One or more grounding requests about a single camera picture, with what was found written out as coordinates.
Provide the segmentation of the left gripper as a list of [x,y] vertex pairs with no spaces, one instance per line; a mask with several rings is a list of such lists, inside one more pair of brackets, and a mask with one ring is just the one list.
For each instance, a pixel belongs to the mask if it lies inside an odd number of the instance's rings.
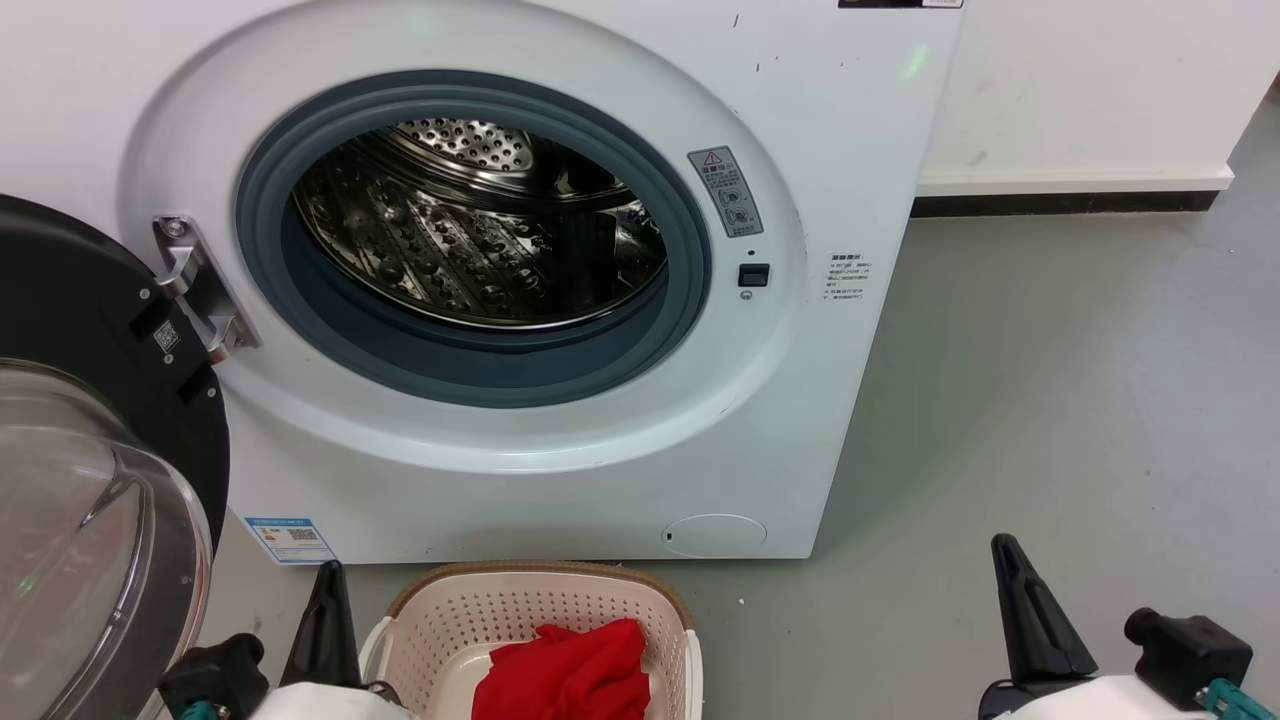
[[410,710],[361,688],[346,570],[319,566],[279,688],[269,691],[253,720],[416,719]]

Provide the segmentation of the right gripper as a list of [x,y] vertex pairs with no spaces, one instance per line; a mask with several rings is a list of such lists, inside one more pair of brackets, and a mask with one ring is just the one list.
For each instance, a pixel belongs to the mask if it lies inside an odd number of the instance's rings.
[[992,557],[1011,682],[984,691],[979,719],[1217,717],[1169,702],[1138,676],[1083,682],[1098,664],[1018,538],[995,536]]

